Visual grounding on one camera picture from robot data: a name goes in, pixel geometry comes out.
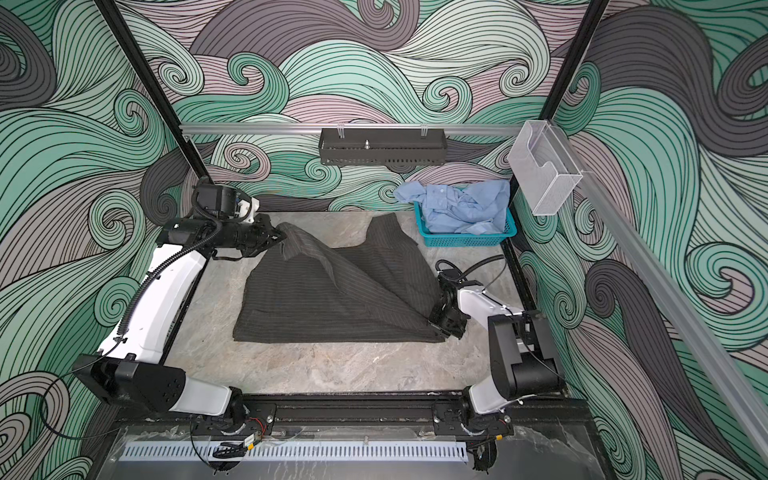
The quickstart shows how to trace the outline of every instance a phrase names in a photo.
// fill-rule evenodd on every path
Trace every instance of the light blue shirt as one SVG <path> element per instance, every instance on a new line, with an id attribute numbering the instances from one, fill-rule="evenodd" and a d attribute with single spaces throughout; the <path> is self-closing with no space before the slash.
<path id="1" fill-rule="evenodd" d="M 449 185 L 405 182 L 395 189 L 397 201 L 419 202 L 431 233 L 504 233 L 509 205 L 509 180 L 487 180 L 464 190 Z"/>

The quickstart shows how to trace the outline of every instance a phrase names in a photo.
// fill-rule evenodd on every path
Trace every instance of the fabric fold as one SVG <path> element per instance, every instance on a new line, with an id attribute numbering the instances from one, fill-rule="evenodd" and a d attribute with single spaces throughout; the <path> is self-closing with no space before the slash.
<path id="1" fill-rule="evenodd" d="M 429 321 L 437 279 L 395 214 L 371 219 L 360 245 L 330 248 L 305 230 L 268 250 L 246 281 L 240 342 L 441 342 Z"/>

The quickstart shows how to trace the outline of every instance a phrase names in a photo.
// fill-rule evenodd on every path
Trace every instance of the black cable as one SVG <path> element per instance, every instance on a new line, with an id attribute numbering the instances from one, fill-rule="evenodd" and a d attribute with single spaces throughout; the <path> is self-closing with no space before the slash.
<path id="1" fill-rule="evenodd" d="M 451 283 L 460 283 L 470 273 L 474 272 L 475 270 L 477 270 L 481 266 L 483 266 L 483 265 L 485 265 L 487 263 L 490 263 L 490 262 L 495 262 L 496 260 L 504 260 L 504 259 L 505 259 L 504 255 L 494 255 L 493 257 L 484 258 L 483 260 L 480 260 L 479 262 L 477 262 L 474 265 L 472 265 L 471 267 L 469 267 L 467 269 L 467 271 L 465 271 L 465 272 L 462 272 L 462 270 L 460 268 L 458 268 L 456 265 L 454 265 L 453 263 L 451 263 L 451 262 L 449 262 L 449 261 L 447 261 L 445 259 L 440 259 L 437 262 L 435 262 L 435 270 L 438 270 L 440 273 L 442 272 L 440 270 L 440 263 L 446 263 L 446 264 L 450 265 L 451 268 L 454 268 L 454 269 L 456 269 L 459 272 L 458 277 L 457 278 L 448 278 L 447 276 L 443 275 L 443 278 L 445 278 L 446 280 L 448 280 Z"/>
<path id="2" fill-rule="evenodd" d="M 501 271 L 501 272 L 499 272 L 499 273 L 498 273 L 498 275 L 497 275 L 497 276 L 495 276 L 495 277 L 494 277 L 494 279 L 493 279 L 493 280 L 491 280 L 491 282 L 490 282 L 488 285 L 486 285 L 486 286 L 483 288 L 483 290 L 487 290 L 487 289 L 488 289 L 488 287 L 490 287 L 491 285 L 493 285 L 493 283 L 494 283 L 496 280 L 498 280 L 498 278 L 499 278 L 499 277 L 502 275 L 502 273 L 504 273 L 504 271 L 505 271 L 505 270 L 507 270 L 507 263 L 506 263 L 506 262 L 504 263 L 504 266 L 502 267 L 502 271 Z"/>
<path id="3" fill-rule="evenodd" d="M 208 220 L 212 220 L 216 224 L 216 228 L 210 235 L 206 236 L 201 240 L 198 240 L 197 242 L 193 243 L 188 247 L 182 248 L 181 250 L 176 252 L 174 255 L 170 256 L 167 260 L 165 260 L 163 263 L 158 265 L 156 269 L 154 269 L 152 272 L 150 272 L 147 275 L 147 278 L 145 278 L 144 281 L 141 282 L 141 285 L 136 289 L 136 293 L 131 298 L 131 301 L 129 302 L 128 307 L 125 309 L 125 313 L 123 313 L 123 318 L 120 320 L 120 324 L 118 325 L 117 334 L 119 337 L 125 336 L 125 333 L 128 331 L 128 325 L 131 323 L 131 317 L 134 314 L 134 310 L 136 310 L 136 305 L 138 305 L 139 300 L 144 295 L 144 292 L 147 291 L 149 286 L 152 284 L 153 281 L 155 281 L 155 279 L 157 279 L 160 273 L 166 268 L 168 268 L 173 262 L 175 262 L 176 260 L 179 260 L 184 255 L 188 254 L 189 252 L 193 252 L 198 248 L 202 247 L 203 245 L 205 245 L 206 243 L 210 242 L 219 233 L 221 233 L 221 230 L 223 230 L 224 225 L 221 222 L 221 220 L 209 214 L 204 208 L 200 206 L 200 204 L 197 202 L 197 195 L 198 195 L 198 192 L 196 189 L 192 193 L 192 208 L 194 208 L 194 211 L 197 212 L 202 217 L 205 217 Z"/>
<path id="4" fill-rule="evenodd" d="M 507 308 L 507 306 L 505 306 L 505 305 L 502 305 L 502 308 L 504 308 L 505 310 L 507 310 L 508 312 L 510 312 L 510 314 L 511 314 L 511 315 L 514 315 L 514 313 L 512 313 L 512 311 L 511 311 L 509 308 Z M 530 317 L 530 316 L 529 316 L 527 313 L 525 313 L 525 312 L 523 312 L 523 315 L 526 315 L 526 316 L 527 316 L 529 319 L 531 318 L 531 317 Z M 531 351 L 531 348 L 528 346 L 528 344 L 525 342 L 525 340 L 523 340 L 523 345 L 525 346 L 525 349 L 528 351 L 528 353 L 530 353 L 530 354 L 531 354 L 531 356 L 532 356 L 533 358 L 535 358 L 537 362 L 539 362 L 540 364 L 542 364 L 542 365 L 544 366 L 544 368 L 546 368 L 547 370 L 549 370 L 550 372 L 552 372 L 552 374 L 553 374 L 554 376 L 558 377 L 558 378 L 559 378 L 559 379 L 561 379 L 563 382 L 565 382 L 565 385 L 567 385 L 567 386 L 571 387 L 572 389 L 576 390 L 576 391 L 577 391 L 577 392 L 579 392 L 579 393 L 580 393 L 580 394 L 581 394 L 581 395 L 582 395 L 582 396 L 583 396 L 585 399 L 589 400 L 589 395 L 587 395 L 586 393 L 584 393 L 584 390 L 582 390 L 582 389 L 578 388 L 576 385 L 574 385 L 574 384 L 570 383 L 569 381 L 567 381 L 567 380 L 566 380 L 566 378 L 565 378 L 564 376 L 560 375 L 559 373 L 555 372 L 553 369 L 549 368 L 549 365 L 547 365 L 546 363 L 544 363 L 544 360 L 542 360 L 542 359 L 538 358 L 538 357 L 537 357 L 537 356 L 536 356 L 536 355 L 535 355 L 535 354 L 534 354 L 534 353 Z"/>
<path id="5" fill-rule="evenodd" d="M 211 260 L 227 260 L 229 262 L 239 262 L 245 257 L 217 257 L 216 255 L 213 255 L 210 259 Z"/>
<path id="6" fill-rule="evenodd" d="M 120 337 L 120 339 L 119 339 L 117 342 L 115 342 L 115 343 L 114 343 L 114 346 L 113 346 L 113 347 L 112 347 L 112 348 L 111 348 L 111 349 L 110 349 L 108 352 L 106 352 L 104 355 L 101 355 L 101 356 L 99 356 L 99 357 L 98 357 L 96 360 L 94 360 L 94 361 L 93 361 L 93 362 L 91 362 L 91 363 L 86 363 L 86 364 L 85 364 L 85 365 L 83 365 L 83 366 L 79 366 L 78 368 L 76 368 L 76 369 L 74 369 L 74 370 L 71 370 L 71 371 L 69 371 L 69 372 L 66 372 L 64 375 L 59 375 L 59 376 L 57 376 L 57 377 L 56 377 L 56 379 L 55 379 L 53 382 L 51 382 L 51 385 L 49 385 L 49 386 L 48 386 L 48 388 L 47 388 L 47 389 L 45 389 L 45 391 L 43 392 L 43 395 L 42 395 L 42 400 L 40 401 L 40 406 L 39 406 L 39 408 L 38 408 L 38 414 L 40 415 L 40 420 L 43 422 L 43 426 L 44 426 L 44 427 L 45 427 L 45 428 L 46 428 L 46 429 L 47 429 L 49 432 L 51 432 L 51 433 L 54 433 L 55 435 L 57 435 L 57 436 L 60 436 L 60 437 L 62 437 L 63 439 L 67 439 L 67 440 L 89 440 L 89 439 L 97 439 L 97 438 L 99 438 L 99 437 L 103 437 L 103 436 L 105 436 L 105 435 L 109 435 L 109 434 L 111 434 L 111 433 L 115 433 L 117 430 L 120 430 L 120 429 L 122 428 L 122 427 L 117 427 L 116 429 L 112 429 L 112 430 L 109 430 L 108 432 L 98 433 L 97 435 L 86 435 L 86 436 L 84 436 L 84 437 L 73 437 L 73 436 L 69 436 L 69 435 L 66 435 L 66 434 L 64 434 L 64 433 L 61 433 L 61 432 L 59 432 L 58 430 L 54 429 L 54 428 L 53 428 L 53 426 L 52 426 L 51 424 L 49 424 L 49 423 L 48 423 L 48 422 L 45 420 L 45 412 L 44 412 L 44 408 L 43 408 L 43 407 L 47 406 L 47 403 L 45 402 L 45 397 L 47 397 L 47 396 L 48 396 L 48 394 L 51 392 L 51 389 L 53 388 L 53 386 L 54 386 L 54 385 L 56 385 L 56 382 L 58 382 L 58 381 L 62 380 L 62 379 L 63 379 L 64 377 L 66 377 L 66 376 L 72 375 L 72 374 L 73 374 L 73 373 L 75 373 L 75 372 L 78 372 L 78 371 L 80 371 L 80 370 L 82 370 L 82 369 L 86 369 L 86 368 L 88 368 L 89 366 L 91 366 L 91 365 L 93 365 L 94 363 L 96 363 L 96 362 L 98 362 L 99 360 L 101 360 L 103 357 L 105 357 L 105 356 L 108 356 L 110 353 L 112 353 L 113 351 L 115 351 L 115 349 L 116 349 L 116 348 L 118 348 L 118 347 L 120 346 L 120 344 L 121 344 L 121 343 L 122 343 L 122 338 Z"/>
<path id="7" fill-rule="evenodd" d="M 210 463 L 206 462 L 205 458 L 203 458 L 203 456 L 200 454 L 200 452 L 197 451 L 197 447 L 194 446 L 194 438 L 193 438 L 193 435 L 192 435 L 192 430 L 193 430 L 192 429 L 192 420 L 190 420 L 190 443 L 192 444 L 192 449 L 194 450 L 195 455 L 197 455 L 197 457 L 200 459 L 200 461 L 202 463 L 204 463 L 208 468 L 213 470 L 214 473 L 221 472 L 221 470 L 219 470 L 218 468 L 214 467 Z"/>
<path id="8" fill-rule="evenodd" d="M 469 267 L 467 269 L 467 271 L 465 271 L 464 273 L 459 275 L 458 278 L 453 279 L 453 281 L 454 282 L 460 282 L 460 281 L 464 280 L 470 273 L 474 272 L 475 270 L 477 270 L 481 266 L 483 266 L 483 265 L 485 265 L 487 263 L 490 263 L 490 262 L 495 262 L 496 260 L 504 260 L 504 259 L 505 259 L 504 255 L 494 255 L 493 257 L 484 258 L 483 260 L 480 260 L 476 264 L 474 264 L 471 267 Z"/>
<path id="9" fill-rule="evenodd" d="M 237 193 L 239 193 L 241 197 L 245 197 L 242 200 L 245 200 L 246 202 L 248 202 L 248 211 L 242 217 L 230 218 L 230 219 L 222 220 L 222 221 L 225 222 L 225 223 L 240 223 L 243 220 L 247 219 L 248 216 L 250 215 L 250 211 L 253 209 L 253 201 L 251 201 L 253 198 L 249 194 L 245 193 L 244 191 L 242 191 L 241 189 L 239 189 L 237 187 L 233 187 L 231 185 L 227 185 L 227 186 L 229 188 L 231 188 L 232 190 L 235 190 Z"/>
<path id="10" fill-rule="evenodd" d="M 457 270 L 459 273 L 463 273 L 462 269 L 458 268 L 456 265 L 454 265 L 453 263 L 451 263 L 451 262 L 449 262 L 449 261 L 447 261 L 445 259 L 440 259 L 440 260 L 435 262 L 435 270 L 437 270 L 437 271 L 441 270 L 440 263 L 447 263 L 452 269 Z"/>

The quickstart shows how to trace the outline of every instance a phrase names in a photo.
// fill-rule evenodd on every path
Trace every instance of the marble floor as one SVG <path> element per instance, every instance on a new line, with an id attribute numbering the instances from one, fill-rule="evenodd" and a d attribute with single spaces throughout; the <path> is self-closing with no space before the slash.
<path id="1" fill-rule="evenodd" d="M 365 240 L 370 218 L 383 212 L 306 212 L 270 214 L 272 225 L 289 222 L 330 247 Z M 440 258 L 465 270 L 500 247 L 427 248 L 412 211 L 398 212 L 404 232 L 419 243 L 429 265 Z M 221 255 L 238 256 L 236 251 Z M 240 262 L 211 261 L 170 349 L 166 365 L 189 376 L 247 393 L 374 392 L 462 389 L 489 373 L 488 333 L 469 320 L 464 338 L 444 343 L 284 343 L 235 342 L 232 339 L 243 288 L 260 256 Z M 477 269 L 470 278 L 484 284 L 503 261 Z M 491 288 L 497 297 L 520 306 L 509 272 Z"/>

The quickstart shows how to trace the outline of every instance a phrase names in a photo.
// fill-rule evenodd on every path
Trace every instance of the teal plastic basket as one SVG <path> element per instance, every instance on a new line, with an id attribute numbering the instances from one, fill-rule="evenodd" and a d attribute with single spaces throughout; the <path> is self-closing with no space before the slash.
<path id="1" fill-rule="evenodd" d="M 514 237 L 518 234 L 518 228 L 512 219 L 512 213 L 507 209 L 507 225 L 504 233 L 487 235 L 471 235 L 469 233 L 430 233 L 422 218 L 422 209 L 418 203 L 414 203 L 416 224 L 419 225 L 419 233 L 424 237 L 427 247 L 492 247 L 499 245 L 502 240 Z"/>

